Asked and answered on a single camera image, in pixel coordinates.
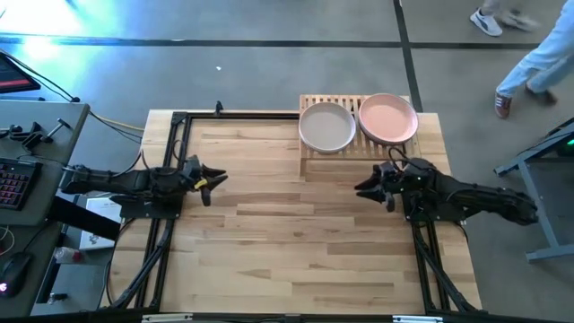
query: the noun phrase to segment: black metal frame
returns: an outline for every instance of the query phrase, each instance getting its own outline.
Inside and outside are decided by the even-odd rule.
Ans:
[[[174,112],[170,124],[170,134],[166,145],[164,155],[164,166],[169,166],[175,150],[176,138],[180,126],[184,126],[181,146],[179,147],[179,156],[187,155],[187,144],[191,134],[191,126],[194,119],[282,119],[297,120],[299,113],[262,113],[262,112],[222,112],[221,103],[218,102],[215,113],[211,112]],[[183,167],[185,158],[180,158],[178,168]],[[408,203],[404,203],[405,214],[410,214],[411,209]],[[422,301],[424,305],[424,316],[417,316],[418,320],[428,317],[442,318],[443,322],[532,322],[532,323],[557,323],[550,320],[524,319],[497,316],[487,313],[483,310],[477,310],[473,307],[464,296],[458,291],[448,275],[444,272],[440,260],[439,244],[436,235],[436,229],[433,221],[411,222],[413,228],[413,244],[417,259],[419,277],[421,281]],[[10,322],[141,322],[145,315],[161,314],[160,304],[163,293],[163,285],[167,273],[167,263],[170,254],[170,243],[175,227],[175,220],[166,220],[166,227],[160,242],[156,245],[158,230],[160,227],[159,219],[152,219],[150,233],[145,248],[144,263],[142,270],[135,277],[120,300],[115,303],[116,306],[98,310],[95,312],[80,312],[62,315],[29,317],[21,319],[10,319]],[[427,229],[429,244],[424,241],[422,228]],[[144,307],[145,292],[147,287],[148,275],[157,261],[160,261],[157,272],[155,287],[152,295],[152,301],[148,307]],[[431,287],[426,265],[434,272],[437,278],[439,288],[440,307],[437,308],[431,298]],[[127,309],[126,306],[135,298],[135,307]],[[450,309],[449,301],[452,300],[458,311]],[[193,320],[210,320],[210,321],[240,321],[258,322],[262,320],[284,321],[285,323],[305,323],[305,322],[393,322],[408,320],[392,315],[291,315],[291,314],[246,314],[246,313],[182,313],[183,319]]]

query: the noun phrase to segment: metal stand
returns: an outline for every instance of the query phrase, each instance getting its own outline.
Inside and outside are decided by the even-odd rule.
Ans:
[[[520,170],[520,174],[522,175],[522,179],[524,180],[526,189],[528,190],[528,195],[534,199],[536,207],[538,208],[537,214],[539,222],[542,225],[544,235],[546,236],[550,247],[546,249],[538,249],[533,252],[527,252],[526,260],[528,262],[539,259],[574,255],[574,244],[561,245],[559,243],[556,233],[552,228],[550,215],[547,210],[548,207],[544,204],[544,196],[535,184],[535,179],[533,179],[531,169],[531,165],[534,163],[569,162],[571,165],[574,165],[574,160],[564,158],[542,158],[548,153],[556,150],[557,146],[568,142],[572,138],[574,138],[574,118],[556,127],[540,144],[536,144],[526,149],[517,155],[517,157],[512,159],[512,161],[510,161],[506,166],[500,166],[494,169],[494,172],[500,177],[505,176],[512,170]]]

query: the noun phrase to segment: desk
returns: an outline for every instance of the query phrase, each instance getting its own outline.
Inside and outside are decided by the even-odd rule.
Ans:
[[[142,146],[150,166],[163,162],[172,112],[150,111]],[[449,173],[438,115],[419,120],[420,156]],[[387,213],[352,190],[371,174],[372,162],[309,161],[304,181],[299,143],[293,120],[194,121],[188,154],[230,178],[213,192],[210,207],[199,195],[184,199],[162,312],[423,313],[411,225],[401,212]],[[149,226],[134,221],[117,245],[115,299],[142,264]],[[463,233],[452,223],[436,226],[446,272],[480,307]],[[152,272],[148,298],[154,280]]]
[[[2,118],[2,122],[20,125],[24,131],[28,131],[32,121],[38,122],[44,127],[44,131],[49,131],[55,127],[57,118],[62,118],[70,124],[72,131],[61,129],[54,135],[54,143],[40,144],[34,149],[35,153],[62,163],[69,162],[89,110],[90,107],[83,103],[0,100],[0,112],[5,116]],[[16,158],[25,153],[20,147],[20,143],[8,138],[0,139],[0,157]],[[12,250],[0,257],[0,268],[4,266],[5,261],[14,252],[21,251],[39,230],[39,226],[36,224],[43,221],[56,194],[57,186],[62,177],[61,165],[52,161],[41,162],[44,165],[39,181],[23,210],[18,213],[0,210],[1,225],[10,224],[10,230],[16,238]],[[29,221],[21,222],[22,217],[26,215],[30,216]],[[12,225],[13,223],[27,223],[30,226],[16,226]],[[60,223],[51,223],[30,245],[28,251],[33,254],[34,259],[29,267],[26,283],[15,297],[0,300],[0,318],[30,315],[38,289],[46,273],[46,267],[52,258],[61,227]]]

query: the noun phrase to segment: person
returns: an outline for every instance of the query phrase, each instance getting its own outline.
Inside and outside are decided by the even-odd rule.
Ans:
[[[539,23],[522,14],[517,8],[500,12],[500,2],[502,0],[484,0],[483,6],[478,8],[471,16],[470,21],[474,22],[485,34],[493,37],[502,35],[502,28],[494,18],[495,14],[504,25],[518,28],[522,31],[533,31],[538,28]]]
[[[567,0],[550,34],[510,71],[497,87],[494,110],[500,118],[510,114],[512,96],[519,86],[543,104],[553,105],[556,97],[549,88],[574,69],[574,0]]]

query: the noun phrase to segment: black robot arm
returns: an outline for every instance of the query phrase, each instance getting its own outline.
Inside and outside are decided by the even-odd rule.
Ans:
[[[406,215],[412,221],[463,221],[481,211],[521,225],[538,221],[535,203],[524,193],[460,182],[424,159],[403,162],[403,170],[391,161],[374,165],[370,178],[355,187],[357,196],[387,202],[390,212],[395,209],[393,195],[401,194],[412,207]]]
[[[186,160],[183,170],[154,167],[116,173],[76,165],[65,169],[60,188],[66,194],[114,193],[117,195],[111,200],[121,205],[134,201],[169,203],[187,192],[200,191],[203,204],[209,206],[211,191],[227,179],[224,174],[225,170],[211,169],[193,155]]]

